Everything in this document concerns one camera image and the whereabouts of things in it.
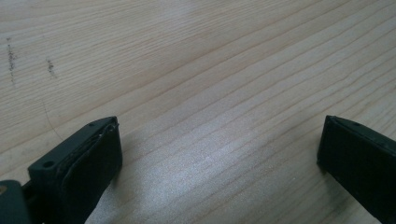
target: dark mark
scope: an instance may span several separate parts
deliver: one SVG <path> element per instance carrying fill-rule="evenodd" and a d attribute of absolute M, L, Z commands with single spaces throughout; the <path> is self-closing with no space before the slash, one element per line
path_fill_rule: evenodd
<path fill-rule="evenodd" d="M 15 69 L 15 60 L 17 59 L 17 56 L 14 54 L 14 51 L 12 50 L 11 44 L 9 43 L 11 41 L 11 37 L 7 38 L 7 51 L 8 51 L 8 64 L 9 64 L 9 72 L 11 73 L 11 81 L 14 83 L 14 69 Z"/>
<path fill-rule="evenodd" d="M 56 77 L 55 72 L 53 71 L 52 61 L 49 58 L 47 58 L 47 63 L 49 64 L 49 68 L 48 68 L 49 73 L 51 74 L 52 77 Z"/>

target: light wood tabletop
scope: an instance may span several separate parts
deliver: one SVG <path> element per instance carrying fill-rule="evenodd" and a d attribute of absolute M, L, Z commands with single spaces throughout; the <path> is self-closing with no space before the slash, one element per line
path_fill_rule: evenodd
<path fill-rule="evenodd" d="M 0 179 L 117 116 L 87 223 L 378 223 L 316 165 L 326 115 L 396 139 L 394 0 L 3 0 Z"/>

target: scratch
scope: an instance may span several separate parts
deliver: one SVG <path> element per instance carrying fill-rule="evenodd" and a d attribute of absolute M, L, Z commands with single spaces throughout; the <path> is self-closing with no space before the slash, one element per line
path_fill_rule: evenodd
<path fill-rule="evenodd" d="M 44 100 L 41 100 L 41 103 L 43 103 L 44 111 L 46 112 L 46 117 L 47 117 L 47 121 L 49 122 L 49 126 L 56 133 L 56 135 L 58 135 L 58 137 L 63 141 L 62 137 L 56 132 L 56 130 L 53 128 L 52 123 L 50 122 L 49 112 L 47 111 L 46 104 L 44 104 Z"/>

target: black plastic piece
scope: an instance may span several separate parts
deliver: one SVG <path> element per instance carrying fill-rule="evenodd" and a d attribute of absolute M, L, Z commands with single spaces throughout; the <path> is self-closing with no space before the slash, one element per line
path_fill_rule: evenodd
<path fill-rule="evenodd" d="M 396 223 L 396 142 L 357 122 L 326 118 L 318 164 L 382 223 Z"/>
<path fill-rule="evenodd" d="M 0 205 L 0 223 L 32 223 L 18 181 L 0 181 Z"/>
<path fill-rule="evenodd" d="M 92 122 L 28 168 L 31 180 L 22 188 L 32 223 L 85 222 L 122 166 L 118 126 L 116 117 Z"/>

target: wooden surface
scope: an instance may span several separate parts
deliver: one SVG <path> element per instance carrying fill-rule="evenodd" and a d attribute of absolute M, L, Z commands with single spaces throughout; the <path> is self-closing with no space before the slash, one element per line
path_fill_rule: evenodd
<path fill-rule="evenodd" d="M 116 115 L 88 223 L 377 223 L 316 165 L 325 116 L 396 138 L 394 0 L 3 0 L 0 179 Z"/>

